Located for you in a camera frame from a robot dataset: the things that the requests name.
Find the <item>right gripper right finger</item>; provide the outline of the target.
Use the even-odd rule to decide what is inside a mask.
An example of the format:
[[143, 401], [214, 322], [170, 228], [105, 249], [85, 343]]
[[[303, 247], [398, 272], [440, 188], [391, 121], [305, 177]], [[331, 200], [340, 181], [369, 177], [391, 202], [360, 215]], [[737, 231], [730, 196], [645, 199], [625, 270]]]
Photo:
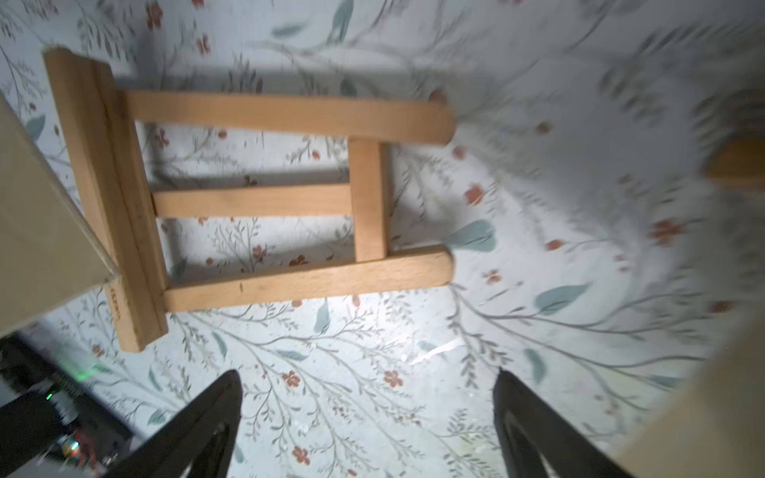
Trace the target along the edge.
[[492, 392], [499, 446], [510, 477], [628, 477], [630, 474], [579, 434], [508, 370]]

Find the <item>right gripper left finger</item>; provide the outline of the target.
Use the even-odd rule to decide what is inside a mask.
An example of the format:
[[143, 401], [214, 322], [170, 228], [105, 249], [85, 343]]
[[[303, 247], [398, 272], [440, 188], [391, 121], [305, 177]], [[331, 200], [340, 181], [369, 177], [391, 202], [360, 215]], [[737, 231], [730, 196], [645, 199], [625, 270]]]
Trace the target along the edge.
[[109, 477], [225, 477], [241, 422], [242, 384], [229, 370], [189, 402]]

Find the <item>light plywood board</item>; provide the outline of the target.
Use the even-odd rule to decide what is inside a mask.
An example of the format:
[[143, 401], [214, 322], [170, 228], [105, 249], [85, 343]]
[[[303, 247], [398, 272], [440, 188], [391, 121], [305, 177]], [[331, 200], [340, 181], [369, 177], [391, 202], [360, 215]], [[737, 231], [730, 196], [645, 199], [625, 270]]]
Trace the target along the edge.
[[115, 262], [1, 101], [1, 336], [119, 278]]
[[762, 477], [764, 314], [673, 392], [616, 458], [636, 477]]

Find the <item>wooden easel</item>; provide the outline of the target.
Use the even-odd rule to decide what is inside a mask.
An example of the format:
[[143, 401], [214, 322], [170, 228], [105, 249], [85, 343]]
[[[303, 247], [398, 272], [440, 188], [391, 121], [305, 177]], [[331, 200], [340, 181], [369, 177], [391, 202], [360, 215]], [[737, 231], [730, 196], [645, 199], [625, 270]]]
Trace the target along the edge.
[[721, 187], [764, 190], [764, 139], [729, 139], [705, 165], [705, 178]]
[[[167, 314], [442, 287], [454, 276], [443, 246], [390, 248], [391, 143], [446, 145], [452, 110], [428, 102], [121, 90], [110, 66], [65, 48], [44, 63], [85, 217], [118, 267], [107, 288], [121, 348], [139, 353], [167, 333]], [[212, 125], [345, 137], [346, 183], [153, 192], [137, 123]], [[173, 286], [162, 218], [348, 216], [355, 255]]]

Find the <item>floral table mat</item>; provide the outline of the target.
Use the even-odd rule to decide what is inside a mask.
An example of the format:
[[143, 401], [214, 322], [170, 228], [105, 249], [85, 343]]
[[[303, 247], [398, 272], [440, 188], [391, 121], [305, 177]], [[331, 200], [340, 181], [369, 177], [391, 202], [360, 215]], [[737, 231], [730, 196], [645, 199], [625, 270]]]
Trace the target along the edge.
[[763, 209], [701, 173], [764, 85], [760, 1], [5, 1], [2, 93], [74, 190], [58, 46], [137, 88], [455, 111], [392, 148], [392, 245], [446, 245], [449, 286], [172, 314], [140, 354], [102, 290], [27, 330], [143, 435], [238, 370], [234, 477], [500, 477], [502, 368], [613, 449], [764, 309]]

